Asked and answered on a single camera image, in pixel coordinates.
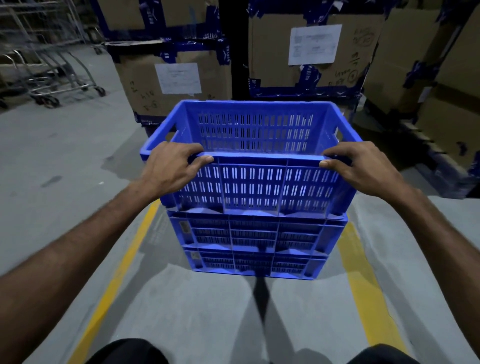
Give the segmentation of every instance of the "black pants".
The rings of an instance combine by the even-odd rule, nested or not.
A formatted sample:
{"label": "black pants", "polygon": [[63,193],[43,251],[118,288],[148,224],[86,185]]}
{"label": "black pants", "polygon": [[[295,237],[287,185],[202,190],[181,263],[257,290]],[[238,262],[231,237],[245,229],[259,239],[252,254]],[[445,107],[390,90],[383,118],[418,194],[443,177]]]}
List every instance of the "black pants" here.
{"label": "black pants", "polygon": [[[168,360],[147,340],[122,339],[97,351],[86,364],[168,364]],[[419,362],[393,346],[379,344],[366,348],[348,364],[419,364]]]}

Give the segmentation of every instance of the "forearm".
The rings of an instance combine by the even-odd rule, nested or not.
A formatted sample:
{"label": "forearm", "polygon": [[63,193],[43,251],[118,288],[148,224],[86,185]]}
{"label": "forearm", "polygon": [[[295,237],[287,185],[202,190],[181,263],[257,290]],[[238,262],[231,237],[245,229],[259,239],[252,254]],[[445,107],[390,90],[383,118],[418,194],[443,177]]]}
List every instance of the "forearm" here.
{"label": "forearm", "polygon": [[420,191],[390,201],[422,249],[460,329],[480,357],[480,252]]}
{"label": "forearm", "polygon": [[138,184],[130,184],[89,219],[0,278],[2,362],[20,363],[42,342],[150,201]]}

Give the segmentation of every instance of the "person's left hand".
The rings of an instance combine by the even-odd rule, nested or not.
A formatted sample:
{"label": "person's left hand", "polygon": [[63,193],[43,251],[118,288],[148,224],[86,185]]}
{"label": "person's left hand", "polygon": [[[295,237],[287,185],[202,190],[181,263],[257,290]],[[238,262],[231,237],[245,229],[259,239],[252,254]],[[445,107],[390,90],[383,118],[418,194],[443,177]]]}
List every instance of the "person's left hand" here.
{"label": "person's left hand", "polygon": [[152,200],[178,191],[196,176],[201,167],[213,162],[212,156],[201,156],[188,164],[188,157],[203,151],[199,143],[162,142],[150,153],[138,182]]}

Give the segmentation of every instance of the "person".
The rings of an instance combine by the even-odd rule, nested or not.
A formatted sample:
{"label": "person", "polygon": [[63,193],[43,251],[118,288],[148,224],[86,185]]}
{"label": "person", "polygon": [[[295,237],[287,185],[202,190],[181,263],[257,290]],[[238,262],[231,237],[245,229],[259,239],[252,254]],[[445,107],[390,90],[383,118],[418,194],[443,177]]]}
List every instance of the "person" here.
{"label": "person", "polygon": [[[181,189],[211,156],[200,144],[162,142],[151,153],[141,177],[90,218],[51,242],[0,278],[0,357],[21,363],[45,339],[133,219],[160,196]],[[419,190],[408,185],[371,142],[339,143],[324,151],[320,167],[337,171],[358,191],[389,203],[406,222],[465,338],[480,354],[480,253]],[[142,339],[124,339],[98,351],[88,363],[166,363]],[[417,363],[387,345],[361,352],[350,362]]]}

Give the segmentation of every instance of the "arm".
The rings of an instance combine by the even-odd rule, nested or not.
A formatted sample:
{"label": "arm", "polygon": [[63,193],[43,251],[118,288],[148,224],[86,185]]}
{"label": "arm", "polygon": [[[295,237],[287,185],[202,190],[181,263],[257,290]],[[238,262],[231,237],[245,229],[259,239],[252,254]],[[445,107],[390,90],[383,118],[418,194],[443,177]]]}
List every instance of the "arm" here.
{"label": "arm", "polygon": [[458,232],[373,143],[339,143],[324,151],[352,159],[351,167],[336,159],[320,167],[337,171],[360,192],[389,203],[406,222],[423,251],[458,326],[480,357],[480,252]]}
{"label": "arm", "polygon": [[0,278],[0,357],[21,363],[47,337],[113,244],[133,219],[159,196],[181,189],[213,160],[189,165],[200,144],[163,142],[139,180],[94,215]]}

